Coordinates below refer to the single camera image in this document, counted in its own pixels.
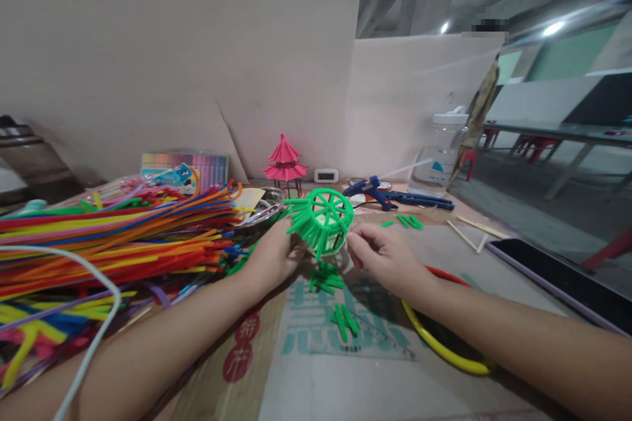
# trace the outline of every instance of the blue glue gun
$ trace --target blue glue gun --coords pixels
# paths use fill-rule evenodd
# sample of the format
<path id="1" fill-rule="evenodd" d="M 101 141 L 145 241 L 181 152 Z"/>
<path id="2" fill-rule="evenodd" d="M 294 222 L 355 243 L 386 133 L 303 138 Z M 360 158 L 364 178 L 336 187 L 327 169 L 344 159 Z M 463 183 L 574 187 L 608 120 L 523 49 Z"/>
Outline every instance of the blue glue gun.
<path id="1" fill-rule="evenodd" d="M 377 176 L 371 176 L 368 181 L 360 181 L 347 187 L 342 195 L 351 197 L 356 194 L 370 195 L 373 199 L 382 205 L 382 210 L 388 212 L 391 209 L 397 209 L 390 199 L 387 199 L 377 188 L 380 186 L 380 180 Z"/>

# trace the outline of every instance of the phone screen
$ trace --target phone screen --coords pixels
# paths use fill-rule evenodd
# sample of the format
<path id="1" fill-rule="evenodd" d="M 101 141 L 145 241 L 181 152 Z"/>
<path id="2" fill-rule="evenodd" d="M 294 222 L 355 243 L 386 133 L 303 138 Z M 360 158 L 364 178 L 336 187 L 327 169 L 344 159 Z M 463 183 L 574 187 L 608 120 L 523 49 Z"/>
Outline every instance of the phone screen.
<path id="1" fill-rule="evenodd" d="M 580 268 L 555 259 L 523 240 L 499 240 L 489 245 L 632 335 L 632 301 L 595 281 Z"/>

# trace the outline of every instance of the ceiling light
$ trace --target ceiling light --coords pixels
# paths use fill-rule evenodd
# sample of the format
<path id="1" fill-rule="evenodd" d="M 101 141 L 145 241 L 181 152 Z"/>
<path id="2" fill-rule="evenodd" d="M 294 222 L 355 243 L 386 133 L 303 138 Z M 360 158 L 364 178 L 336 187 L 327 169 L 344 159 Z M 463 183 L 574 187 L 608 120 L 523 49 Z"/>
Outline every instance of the ceiling light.
<path id="1" fill-rule="evenodd" d="M 551 26 L 549 26 L 547 29 L 545 29 L 544 33 L 542 33 L 542 34 L 544 36 L 551 36 L 552 34 L 555 34 L 558 31 L 560 31 L 560 28 L 562 26 L 564 26 L 564 22 L 553 23 Z"/>

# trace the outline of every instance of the hand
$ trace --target hand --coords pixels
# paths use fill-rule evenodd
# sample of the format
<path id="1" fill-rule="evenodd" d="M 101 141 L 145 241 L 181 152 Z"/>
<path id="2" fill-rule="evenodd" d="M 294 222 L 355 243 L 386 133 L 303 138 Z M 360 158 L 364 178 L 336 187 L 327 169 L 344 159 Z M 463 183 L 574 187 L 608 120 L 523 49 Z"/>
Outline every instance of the hand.
<path id="1" fill-rule="evenodd" d="M 367 270 L 404 300 L 418 300 L 421 292 L 432 299 L 440 291 L 439 279 L 417 260 L 396 230 L 360 224 L 347 234 L 347 246 L 356 268 Z"/>
<path id="2" fill-rule="evenodd" d="M 249 284 L 264 294 L 268 294 L 294 273 L 303 257 L 305 248 L 300 246 L 290 254 L 290 235 L 287 232 L 291 226 L 292 221 L 287 217 L 274 224 L 259 240 L 245 267 L 238 273 L 244 273 Z"/>

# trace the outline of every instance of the smartphone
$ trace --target smartphone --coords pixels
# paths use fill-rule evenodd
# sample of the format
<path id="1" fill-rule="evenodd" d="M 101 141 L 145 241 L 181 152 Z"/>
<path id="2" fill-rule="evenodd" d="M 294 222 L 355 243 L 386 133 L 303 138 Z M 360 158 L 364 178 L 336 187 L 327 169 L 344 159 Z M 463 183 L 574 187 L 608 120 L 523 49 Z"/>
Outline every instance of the smartphone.
<path id="1" fill-rule="evenodd" d="M 597 326 L 632 337 L 632 301 L 583 268 L 520 239 L 491 241 L 487 247 Z"/>

